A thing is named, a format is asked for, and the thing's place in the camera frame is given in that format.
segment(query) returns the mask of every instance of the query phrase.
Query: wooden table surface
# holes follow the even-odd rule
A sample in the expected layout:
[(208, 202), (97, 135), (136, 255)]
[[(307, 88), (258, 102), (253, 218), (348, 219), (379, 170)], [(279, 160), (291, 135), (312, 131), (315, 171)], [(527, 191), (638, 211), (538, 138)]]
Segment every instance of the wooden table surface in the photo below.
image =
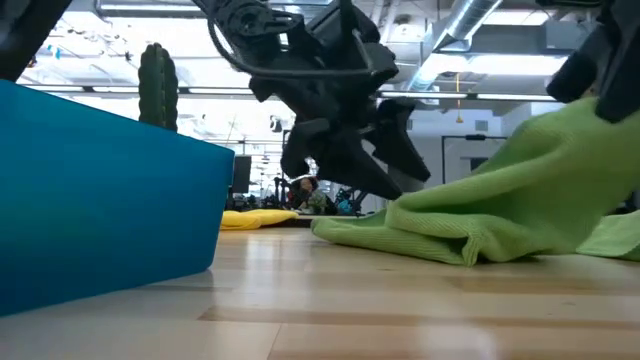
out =
[(640, 359), (640, 266), (455, 267), (224, 233), (206, 273), (0, 319), (2, 360)]

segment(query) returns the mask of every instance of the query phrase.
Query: blue box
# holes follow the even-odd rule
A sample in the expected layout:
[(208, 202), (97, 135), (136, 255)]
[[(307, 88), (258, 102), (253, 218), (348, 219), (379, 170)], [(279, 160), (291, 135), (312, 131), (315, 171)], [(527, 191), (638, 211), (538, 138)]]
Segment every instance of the blue box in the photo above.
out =
[(0, 315), (207, 269), (233, 157), (0, 81)]

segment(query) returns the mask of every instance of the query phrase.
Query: potted cactus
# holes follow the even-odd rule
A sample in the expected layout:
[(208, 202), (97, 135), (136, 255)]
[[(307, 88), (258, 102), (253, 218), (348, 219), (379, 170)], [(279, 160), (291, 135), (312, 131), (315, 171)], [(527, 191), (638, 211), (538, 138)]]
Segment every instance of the potted cactus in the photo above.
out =
[(178, 77), (169, 52), (160, 44), (147, 46), (138, 70), (141, 122), (178, 131)]

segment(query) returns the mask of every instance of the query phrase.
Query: yellow bean bag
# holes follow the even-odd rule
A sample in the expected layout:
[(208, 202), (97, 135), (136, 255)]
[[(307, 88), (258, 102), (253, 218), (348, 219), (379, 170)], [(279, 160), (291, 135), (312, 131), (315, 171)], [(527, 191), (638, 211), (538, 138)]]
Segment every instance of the yellow bean bag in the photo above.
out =
[(255, 230), (261, 226), (274, 225), (297, 217), (298, 213), (287, 210), (225, 211), (222, 214), (220, 230)]

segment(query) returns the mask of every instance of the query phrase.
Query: person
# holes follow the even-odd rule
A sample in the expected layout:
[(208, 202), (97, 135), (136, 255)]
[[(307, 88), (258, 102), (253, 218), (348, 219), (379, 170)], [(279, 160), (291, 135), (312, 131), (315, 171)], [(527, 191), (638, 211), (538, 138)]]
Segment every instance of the person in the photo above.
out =
[(293, 200), (293, 208), (304, 214), (332, 215), (335, 211), (329, 197), (318, 189), (318, 181), (314, 177), (302, 178), (293, 184), (297, 191)]

